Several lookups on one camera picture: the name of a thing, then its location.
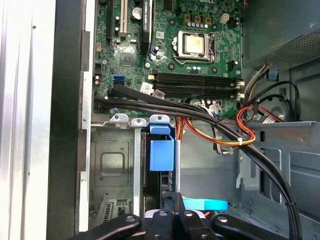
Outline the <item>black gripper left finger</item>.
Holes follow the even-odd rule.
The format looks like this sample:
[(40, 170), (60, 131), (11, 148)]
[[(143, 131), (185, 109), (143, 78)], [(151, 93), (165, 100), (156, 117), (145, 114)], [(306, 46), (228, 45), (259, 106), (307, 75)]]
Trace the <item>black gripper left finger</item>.
[(125, 214), (71, 237), (71, 240), (171, 240), (174, 228), (174, 192), (162, 193), (163, 209), (144, 217)]

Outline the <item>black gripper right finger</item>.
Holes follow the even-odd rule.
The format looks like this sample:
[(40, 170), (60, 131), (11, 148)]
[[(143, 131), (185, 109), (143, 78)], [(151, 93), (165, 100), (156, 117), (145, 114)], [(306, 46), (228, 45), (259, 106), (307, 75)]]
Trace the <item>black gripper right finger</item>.
[(173, 210), (177, 214), (174, 227), (183, 240), (284, 240), (281, 235), (224, 213), (215, 215), (209, 224), (192, 210), (187, 210), (179, 192), (172, 193)]

